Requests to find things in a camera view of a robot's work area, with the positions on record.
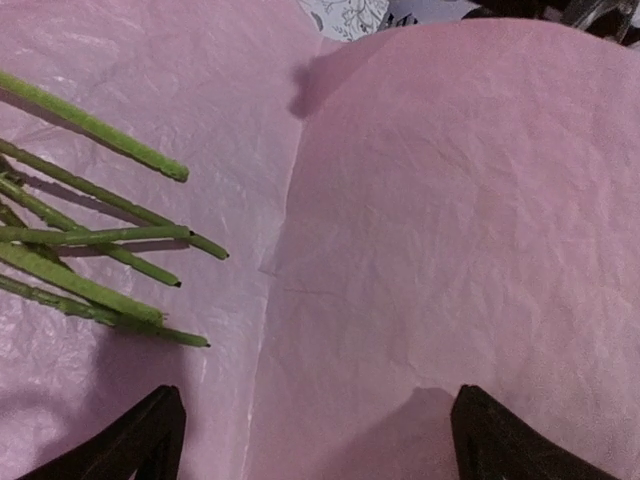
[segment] bundle of green stems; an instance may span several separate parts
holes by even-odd
[[[72,122],[105,145],[169,178],[178,182],[185,182],[188,178],[188,169],[175,160],[141,144],[65,100],[1,70],[0,89]],[[104,230],[86,228],[31,195],[25,188],[23,174],[14,166],[16,163],[35,169],[56,182],[122,210],[149,226]],[[30,228],[7,200],[31,211],[50,229]],[[164,314],[157,308],[78,275],[60,259],[55,247],[89,246],[158,282],[170,287],[180,287],[181,282],[173,273],[131,253],[120,243],[176,239],[215,258],[226,259],[229,256],[227,251],[211,240],[1,138],[0,222],[4,224],[0,226],[0,262],[57,287],[65,294],[53,293],[3,274],[0,274],[0,289],[67,315],[94,320],[112,328],[157,336],[194,347],[209,346],[204,337],[165,326]]]

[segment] crumpled pink paper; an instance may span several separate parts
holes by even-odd
[[[188,411],[181,479],[456,478],[448,414],[462,383],[637,476],[637,54],[556,25],[470,21],[316,57],[318,34],[287,0],[14,0],[0,27],[3,69],[191,178],[164,179],[6,95],[2,136],[232,253],[139,248],[179,290],[73,259],[209,350],[0,294],[1,479],[161,383]],[[125,224],[30,184],[89,226]]]

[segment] floral pattern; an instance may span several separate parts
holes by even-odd
[[[299,0],[326,37],[351,42],[378,30],[388,0]]]

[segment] pink tissue paper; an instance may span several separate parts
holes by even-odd
[[[14,0],[0,27],[4,70],[191,177],[171,182],[8,95],[3,137],[232,254],[140,247],[181,289],[71,258],[208,350],[0,294],[0,479],[163,383],[188,412],[186,480],[454,479],[463,383],[610,473],[640,473],[637,54],[496,20],[336,50],[292,0]],[[30,174],[79,221],[127,224]]]

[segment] black object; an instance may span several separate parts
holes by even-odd
[[[451,411],[460,480],[616,480],[550,442],[477,386]]]
[[[186,413],[160,386],[91,440],[18,480],[176,480]]]
[[[470,11],[463,19],[510,17],[545,20],[545,12],[551,8],[560,14],[566,11],[570,0],[472,0],[479,5],[477,9]],[[628,19],[619,10],[611,11],[593,22],[586,30],[600,37],[616,37],[621,24]],[[640,41],[640,29],[633,25],[626,26],[626,33],[621,36],[620,45],[628,47]]]

